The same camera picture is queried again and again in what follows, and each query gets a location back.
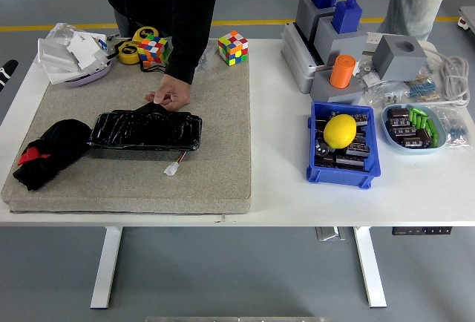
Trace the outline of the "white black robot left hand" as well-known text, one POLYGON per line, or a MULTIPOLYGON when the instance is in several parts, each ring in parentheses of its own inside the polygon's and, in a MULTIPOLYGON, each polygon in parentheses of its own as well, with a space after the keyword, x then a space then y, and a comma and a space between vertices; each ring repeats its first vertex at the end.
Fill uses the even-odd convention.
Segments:
POLYGON ((11 59, 0 67, 0 91, 3 91, 5 85, 18 67, 18 64, 17 60, 11 59))

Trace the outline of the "person's left hand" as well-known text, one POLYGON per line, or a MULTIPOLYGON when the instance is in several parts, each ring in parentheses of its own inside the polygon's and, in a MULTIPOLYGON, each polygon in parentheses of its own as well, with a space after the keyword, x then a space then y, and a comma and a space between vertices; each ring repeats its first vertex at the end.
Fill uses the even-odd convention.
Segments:
POLYGON ((190 85, 165 74, 156 91, 151 91, 144 96, 148 102, 161 105, 168 111, 178 111, 190 103, 190 85))

